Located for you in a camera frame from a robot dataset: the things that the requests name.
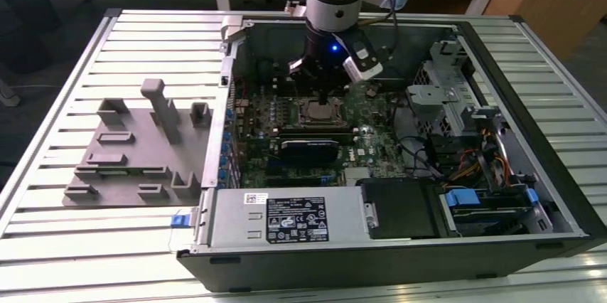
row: white label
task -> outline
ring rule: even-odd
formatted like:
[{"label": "white label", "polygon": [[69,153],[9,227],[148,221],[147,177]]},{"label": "white label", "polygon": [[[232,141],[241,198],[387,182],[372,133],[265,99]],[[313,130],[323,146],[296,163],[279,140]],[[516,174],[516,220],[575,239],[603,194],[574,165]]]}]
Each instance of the white label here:
[{"label": "white label", "polygon": [[267,193],[245,193],[244,204],[245,205],[264,205],[267,201]]}]

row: blue plastic tab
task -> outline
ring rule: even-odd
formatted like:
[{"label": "blue plastic tab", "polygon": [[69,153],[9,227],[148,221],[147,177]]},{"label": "blue plastic tab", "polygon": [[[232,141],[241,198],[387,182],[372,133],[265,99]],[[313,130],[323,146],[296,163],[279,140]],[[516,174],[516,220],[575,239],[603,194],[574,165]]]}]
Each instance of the blue plastic tab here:
[{"label": "blue plastic tab", "polygon": [[173,215],[171,217],[171,228],[189,228],[189,214]]},{"label": "blue plastic tab", "polygon": [[529,198],[531,204],[535,205],[538,202],[540,202],[540,198],[538,197],[538,193],[535,192],[535,189],[527,189],[527,197]]},{"label": "blue plastic tab", "polygon": [[480,205],[480,200],[473,189],[452,189],[449,193],[455,196],[457,205]]},{"label": "blue plastic tab", "polygon": [[457,205],[457,200],[451,192],[445,193],[444,198],[447,199],[447,205],[453,207]]}]

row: gray carpet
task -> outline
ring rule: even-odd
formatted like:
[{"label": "gray carpet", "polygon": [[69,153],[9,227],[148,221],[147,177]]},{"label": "gray carpet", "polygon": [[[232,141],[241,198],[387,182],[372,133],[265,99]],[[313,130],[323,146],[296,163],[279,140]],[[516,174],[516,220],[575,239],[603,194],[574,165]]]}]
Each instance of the gray carpet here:
[{"label": "gray carpet", "polygon": [[[215,0],[52,0],[64,22],[43,35],[55,63],[40,72],[12,74],[0,65],[0,74],[11,86],[61,86],[71,74],[81,51],[97,27],[107,8],[216,10]],[[281,10],[284,0],[231,0],[233,10]],[[599,25],[566,63],[580,83],[588,88],[603,108],[607,108],[607,26]],[[24,87],[15,91],[21,97],[19,107],[0,106],[0,162],[17,162],[33,137],[47,110],[55,101],[59,87]],[[12,168],[0,166],[0,188]]]}]

